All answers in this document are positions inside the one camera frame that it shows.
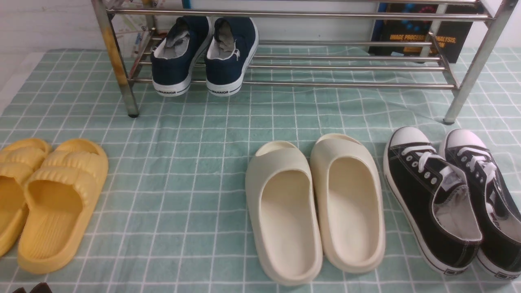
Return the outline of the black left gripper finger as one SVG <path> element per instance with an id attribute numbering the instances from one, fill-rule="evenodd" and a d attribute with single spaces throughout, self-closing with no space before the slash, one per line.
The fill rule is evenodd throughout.
<path id="1" fill-rule="evenodd" d="M 15 291 L 13 291 L 13 293 L 26 293 L 26 290 L 24 289 L 24 287 L 19 287 Z"/>
<path id="2" fill-rule="evenodd" d="M 53 291 L 46 282 L 40 282 L 31 289 L 30 293 L 53 293 Z"/>

